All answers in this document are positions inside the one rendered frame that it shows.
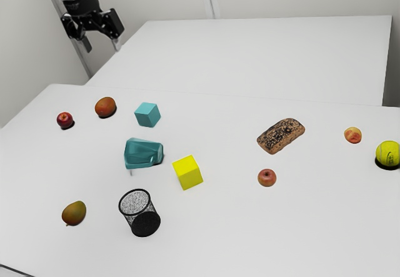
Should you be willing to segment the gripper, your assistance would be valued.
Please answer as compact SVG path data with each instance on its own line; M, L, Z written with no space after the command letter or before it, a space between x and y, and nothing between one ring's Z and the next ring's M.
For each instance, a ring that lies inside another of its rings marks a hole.
M61 22L65 32L70 39L75 39L81 43L86 52L92 51L92 46L86 36L86 32L81 25L76 25L73 17L86 16L92 14L92 23L95 30L108 37L115 51L120 51L122 44L120 37L125 28L114 8L106 12L101 12L99 0L65 0L62 2L67 13L61 16Z

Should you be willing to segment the orange red mango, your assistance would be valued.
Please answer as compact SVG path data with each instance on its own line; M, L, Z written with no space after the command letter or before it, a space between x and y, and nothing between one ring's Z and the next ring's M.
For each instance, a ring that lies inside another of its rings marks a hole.
M116 108L116 102L112 97L103 97L95 104L94 110L100 118L106 118L113 115Z

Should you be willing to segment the dark red apple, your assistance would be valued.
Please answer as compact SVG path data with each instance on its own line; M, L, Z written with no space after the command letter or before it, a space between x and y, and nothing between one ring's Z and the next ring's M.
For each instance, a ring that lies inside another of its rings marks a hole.
M57 124L65 129L70 128L73 125L73 116L69 112L61 112L56 118Z

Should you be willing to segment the teal cube block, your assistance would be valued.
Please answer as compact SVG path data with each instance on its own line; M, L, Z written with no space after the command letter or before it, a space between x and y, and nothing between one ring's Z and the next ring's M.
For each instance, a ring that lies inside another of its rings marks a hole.
M140 126L153 128L161 118L157 104L141 103L135 110L134 115Z

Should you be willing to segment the yellow cube block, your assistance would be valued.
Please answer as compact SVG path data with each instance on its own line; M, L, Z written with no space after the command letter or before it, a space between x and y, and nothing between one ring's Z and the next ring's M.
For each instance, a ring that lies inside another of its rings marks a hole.
M187 190L203 182L201 171L193 155L173 162L172 167L183 190Z

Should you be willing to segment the green orange mango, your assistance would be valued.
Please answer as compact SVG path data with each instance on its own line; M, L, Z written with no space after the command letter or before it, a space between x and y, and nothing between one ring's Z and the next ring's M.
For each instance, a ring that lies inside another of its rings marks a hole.
M86 205L82 201L75 201L67 205L61 214L66 226L77 226L86 216Z

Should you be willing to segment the black mesh pen holder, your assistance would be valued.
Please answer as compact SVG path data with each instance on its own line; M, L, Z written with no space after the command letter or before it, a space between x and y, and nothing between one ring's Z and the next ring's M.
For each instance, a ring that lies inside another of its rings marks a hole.
M137 237L148 237L161 225L161 217L145 189L132 189L125 193L119 200L118 209Z

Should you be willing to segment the seeded brown bread loaf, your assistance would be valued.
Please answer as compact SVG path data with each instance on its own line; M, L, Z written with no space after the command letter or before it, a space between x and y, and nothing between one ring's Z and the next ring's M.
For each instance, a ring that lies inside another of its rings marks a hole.
M257 138L257 144L274 155L305 133L306 128L294 118L286 118L269 127Z

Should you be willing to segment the red yellow apple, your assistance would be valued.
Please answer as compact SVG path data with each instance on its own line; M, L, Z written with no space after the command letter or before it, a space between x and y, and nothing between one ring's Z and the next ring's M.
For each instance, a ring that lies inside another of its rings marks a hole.
M272 169L262 169L257 175L257 180L261 186L271 187L276 183L277 176Z

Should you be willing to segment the pale orange peach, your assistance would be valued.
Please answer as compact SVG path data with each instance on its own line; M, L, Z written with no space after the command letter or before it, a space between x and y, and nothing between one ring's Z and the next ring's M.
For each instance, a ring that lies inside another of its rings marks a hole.
M344 131L344 138L349 143L358 144L362 140L362 132L359 128L351 126Z

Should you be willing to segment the yellow tennis ball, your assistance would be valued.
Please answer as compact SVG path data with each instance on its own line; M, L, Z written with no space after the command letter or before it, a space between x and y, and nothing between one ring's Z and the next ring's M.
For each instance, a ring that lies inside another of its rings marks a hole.
M383 141L376 148L377 161L387 167L400 164L400 144L397 141Z

